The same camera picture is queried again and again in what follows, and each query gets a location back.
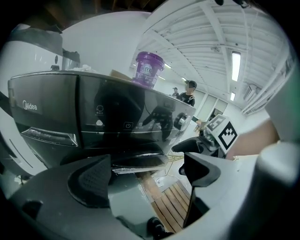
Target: power button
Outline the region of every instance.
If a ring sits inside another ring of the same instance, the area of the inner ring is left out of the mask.
[[[133,122],[124,122],[124,130],[131,130],[133,127]]]

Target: wooden pallet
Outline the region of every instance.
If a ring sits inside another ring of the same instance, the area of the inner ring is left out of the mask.
[[[181,182],[177,181],[152,202],[154,211],[167,231],[178,233],[182,230],[190,197]]]

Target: purple cup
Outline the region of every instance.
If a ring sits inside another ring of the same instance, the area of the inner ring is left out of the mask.
[[[137,57],[137,68],[133,82],[153,88],[162,70],[165,68],[164,60],[151,52],[140,52]]]

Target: cap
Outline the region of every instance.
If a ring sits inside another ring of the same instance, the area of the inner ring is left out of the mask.
[[[196,87],[197,87],[197,83],[193,80],[188,81],[187,84],[188,84],[189,88],[195,88],[196,89]]]

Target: fluorescent light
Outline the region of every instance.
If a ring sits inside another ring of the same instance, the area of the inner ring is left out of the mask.
[[[238,81],[240,73],[240,53],[232,52],[232,80]]]
[[[232,93],[231,93],[230,100],[232,100],[232,101],[233,101],[233,100],[234,100],[234,98],[235,98],[235,93],[233,93],[233,92],[232,92]]]

